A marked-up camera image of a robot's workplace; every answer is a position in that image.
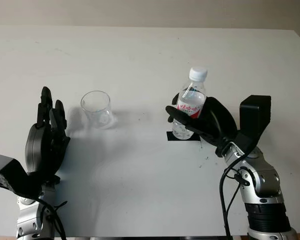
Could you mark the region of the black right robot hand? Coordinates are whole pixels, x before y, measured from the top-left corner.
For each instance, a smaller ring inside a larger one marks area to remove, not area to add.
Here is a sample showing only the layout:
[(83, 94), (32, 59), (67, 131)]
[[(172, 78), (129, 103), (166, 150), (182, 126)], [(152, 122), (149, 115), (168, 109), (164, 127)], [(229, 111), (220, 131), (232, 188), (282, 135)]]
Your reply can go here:
[(199, 135), (206, 142), (216, 147), (215, 154), (223, 156), (224, 147), (237, 135), (237, 125), (231, 113), (216, 98), (207, 97), (198, 118), (191, 118), (174, 107), (178, 95), (172, 99), (172, 106), (165, 107), (169, 114), (168, 122), (177, 120), (186, 130)]

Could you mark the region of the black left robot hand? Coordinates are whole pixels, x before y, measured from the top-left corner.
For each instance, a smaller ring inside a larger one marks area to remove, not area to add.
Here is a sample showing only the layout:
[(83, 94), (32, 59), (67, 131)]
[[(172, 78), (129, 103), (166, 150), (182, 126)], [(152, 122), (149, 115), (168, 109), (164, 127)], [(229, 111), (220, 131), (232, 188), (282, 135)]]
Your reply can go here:
[(53, 102), (50, 89), (44, 86), (36, 123), (29, 130), (25, 145), (25, 162), (30, 177), (41, 183), (54, 178), (71, 140), (66, 135), (66, 128), (63, 103), (59, 99)]

